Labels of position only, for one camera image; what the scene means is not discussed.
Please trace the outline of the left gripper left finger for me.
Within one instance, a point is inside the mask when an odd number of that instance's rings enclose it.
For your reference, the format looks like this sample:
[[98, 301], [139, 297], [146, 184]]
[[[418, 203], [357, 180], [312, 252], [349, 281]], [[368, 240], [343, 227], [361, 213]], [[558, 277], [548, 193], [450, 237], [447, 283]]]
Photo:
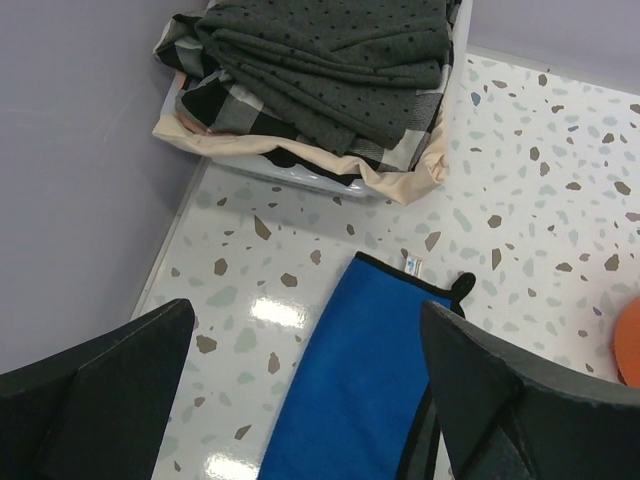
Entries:
[[175, 299], [2, 374], [2, 478], [151, 478], [193, 329]]

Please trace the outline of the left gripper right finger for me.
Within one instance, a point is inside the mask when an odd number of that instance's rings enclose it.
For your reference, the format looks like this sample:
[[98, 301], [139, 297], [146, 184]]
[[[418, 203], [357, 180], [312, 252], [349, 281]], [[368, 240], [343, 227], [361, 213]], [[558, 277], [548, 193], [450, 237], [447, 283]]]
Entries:
[[428, 302], [421, 339], [457, 479], [636, 479], [639, 392], [493, 336]]

